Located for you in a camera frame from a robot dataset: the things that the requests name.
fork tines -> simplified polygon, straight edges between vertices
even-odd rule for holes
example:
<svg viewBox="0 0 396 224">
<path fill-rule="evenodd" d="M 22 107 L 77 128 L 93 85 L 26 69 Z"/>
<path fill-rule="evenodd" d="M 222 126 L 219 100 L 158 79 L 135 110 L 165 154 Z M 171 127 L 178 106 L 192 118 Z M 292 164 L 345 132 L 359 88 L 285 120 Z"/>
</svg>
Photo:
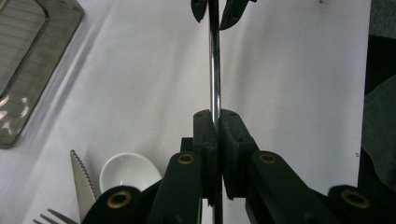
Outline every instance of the fork tines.
<svg viewBox="0 0 396 224">
<path fill-rule="evenodd" d="M 66 217 L 66 216 L 64 216 L 64 215 L 62 215 L 62 214 L 60 214 L 60 213 L 58 213 L 58 212 L 56 212 L 56 211 L 54 211 L 54 210 L 52 210 L 50 208 L 47 211 L 49 211 L 51 214 L 53 214 L 54 216 L 56 216 L 57 218 L 59 218 L 60 220 L 62 220 L 66 224 L 78 224 L 77 222 L 75 222 L 74 220 L 70 219 L 69 217 Z M 47 217 L 47 216 L 45 216 L 43 214 L 40 214 L 40 216 L 42 218 L 44 218 L 46 221 L 48 221 L 48 223 L 50 223 L 50 224 L 60 224 L 59 222 L 57 222 L 57 221 L 55 221 L 55 220 L 53 220 L 53 219 L 51 219 L 51 218 L 49 218 L 49 217 Z M 33 222 L 36 223 L 36 224 L 43 224 L 42 222 L 37 221 L 36 219 L 33 219 Z"/>
</svg>

white bowl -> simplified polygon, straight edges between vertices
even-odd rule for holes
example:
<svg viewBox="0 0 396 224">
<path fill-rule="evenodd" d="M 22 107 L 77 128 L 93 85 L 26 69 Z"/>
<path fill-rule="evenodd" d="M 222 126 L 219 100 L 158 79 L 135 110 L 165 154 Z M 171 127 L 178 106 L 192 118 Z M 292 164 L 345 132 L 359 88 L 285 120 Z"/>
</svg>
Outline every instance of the white bowl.
<svg viewBox="0 0 396 224">
<path fill-rule="evenodd" d="M 143 191 L 161 179 L 157 167 L 147 158 L 135 153 L 121 153 L 110 158 L 99 177 L 103 192 L 116 186 L 132 186 Z"/>
</svg>

knife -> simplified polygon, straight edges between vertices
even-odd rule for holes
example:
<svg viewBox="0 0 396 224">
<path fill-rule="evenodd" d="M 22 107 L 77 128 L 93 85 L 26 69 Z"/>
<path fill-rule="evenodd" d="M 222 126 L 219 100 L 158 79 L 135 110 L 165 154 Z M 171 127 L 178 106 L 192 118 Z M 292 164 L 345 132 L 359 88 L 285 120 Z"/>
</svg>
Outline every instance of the knife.
<svg viewBox="0 0 396 224">
<path fill-rule="evenodd" d="M 70 151 L 70 157 L 76 185 L 79 217 L 82 222 L 96 202 L 97 197 L 90 176 L 75 150 Z"/>
</svg>

gray tray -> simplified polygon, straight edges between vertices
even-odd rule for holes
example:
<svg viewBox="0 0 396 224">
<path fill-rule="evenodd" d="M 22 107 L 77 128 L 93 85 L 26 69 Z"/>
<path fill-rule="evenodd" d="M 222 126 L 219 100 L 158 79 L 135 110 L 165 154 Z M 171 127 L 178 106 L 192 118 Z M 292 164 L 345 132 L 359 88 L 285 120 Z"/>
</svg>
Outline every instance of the gray tray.
<svg viewBox="0 0 396 224">
<path fill-rule="evenodd" d="M 83 16 L 75 0 L 0 2 L 0 148 L 12 147 Z"/>
</svg>

silver metal rod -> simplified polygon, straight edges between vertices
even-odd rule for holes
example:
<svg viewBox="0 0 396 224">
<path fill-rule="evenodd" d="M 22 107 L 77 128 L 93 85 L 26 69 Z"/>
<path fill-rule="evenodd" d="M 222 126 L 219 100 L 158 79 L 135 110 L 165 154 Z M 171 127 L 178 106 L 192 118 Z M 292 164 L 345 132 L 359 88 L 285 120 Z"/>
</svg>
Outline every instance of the silver metal rod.
<svg viewBox="0 0 396 224">
<path fill-rule="evenodd" d="M 221 113 L 219 0 L 209 0 L 210 112 L 216 130 Z"/>
<path fill-rule="evenodd" d="M 210 112 L 219 134 L 219 118 L 221 113 L 220 94 L 220 40 L 219 40 L 219 0 L 209 0 L 209 52 L 210 52 Z M 222 180 L 219 175 L 215 204 L 212 209 L 214 224 L 222 224 Z"/>
</svg>

